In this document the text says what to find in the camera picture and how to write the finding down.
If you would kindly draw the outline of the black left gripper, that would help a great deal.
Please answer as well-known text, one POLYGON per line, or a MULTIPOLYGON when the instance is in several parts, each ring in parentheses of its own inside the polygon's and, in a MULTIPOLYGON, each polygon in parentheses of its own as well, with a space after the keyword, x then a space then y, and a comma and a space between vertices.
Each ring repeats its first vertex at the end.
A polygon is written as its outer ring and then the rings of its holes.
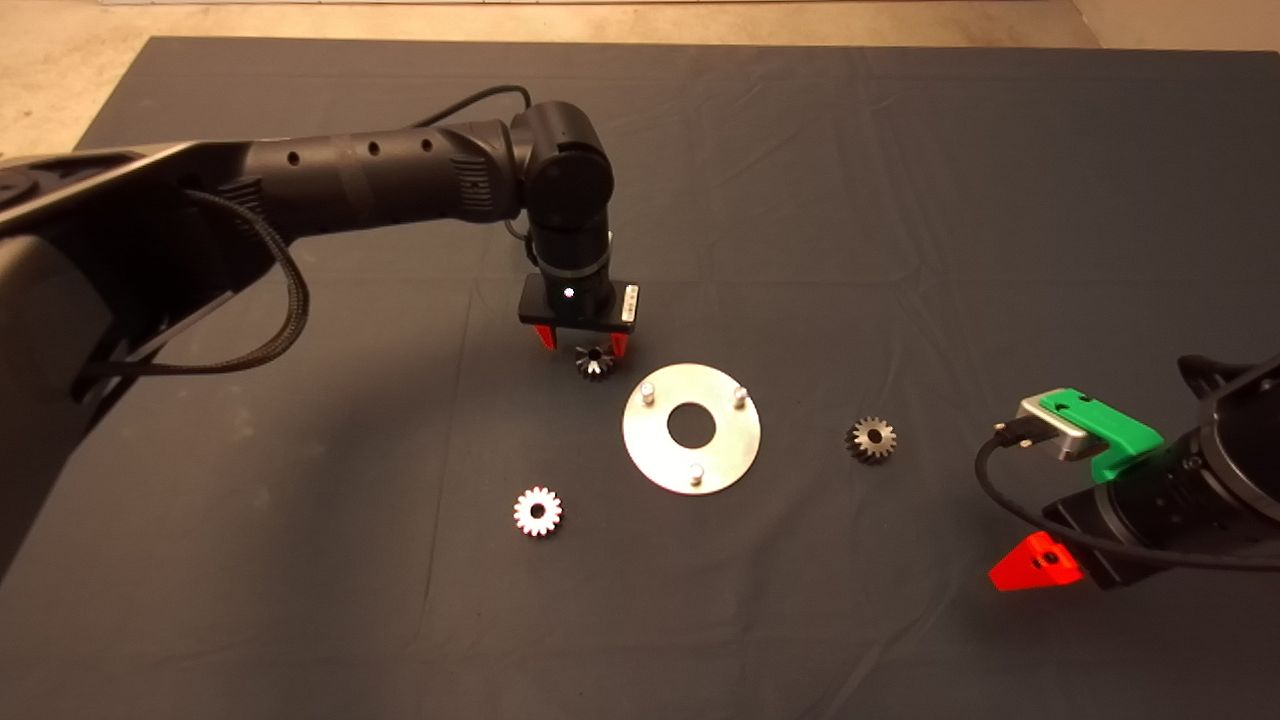
POLYGON ((518 299, 518 319, 532 325, 549 351, 557 350, 556 328, 567 328, 609 334, 611 355, 622 359, 637 324, 639 305, 639 284, 602 273, 576 279, 531 273, 518 299))

